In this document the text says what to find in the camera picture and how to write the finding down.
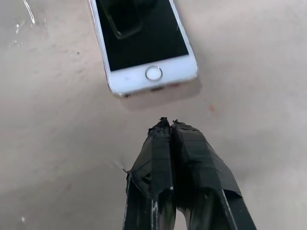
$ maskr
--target white smartphone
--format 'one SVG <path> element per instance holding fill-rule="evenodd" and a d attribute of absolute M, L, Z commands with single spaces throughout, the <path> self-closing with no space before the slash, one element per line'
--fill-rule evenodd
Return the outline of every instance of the white smartphone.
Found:
<path fill-rule="evenodd" d="M 173 0 L 89 0 L 113 94 L 156 90 L 197 77 Z"/>

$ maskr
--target black screen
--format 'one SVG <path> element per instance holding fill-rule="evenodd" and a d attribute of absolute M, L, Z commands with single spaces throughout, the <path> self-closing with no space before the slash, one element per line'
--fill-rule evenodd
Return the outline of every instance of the black screen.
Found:
<path fill-rule="evenodd" d="M 169 0 L 96 2 L 111 71 L 189 54 Z"/>

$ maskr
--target concrete floor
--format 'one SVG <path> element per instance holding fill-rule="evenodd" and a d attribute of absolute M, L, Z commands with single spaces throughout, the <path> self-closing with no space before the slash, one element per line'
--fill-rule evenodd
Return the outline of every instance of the concrete floor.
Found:
<path fill-rule="evenodd" d="M 122 168 L 161 116 L 205 134 L 259 230 L 307 228 L 305 0 L 178 0 L 199 80 L 125 100 L 86 0 L 29 1 L 32 27 L 22 0 L 1 1 L 1 230 L 121 229 Z"/>

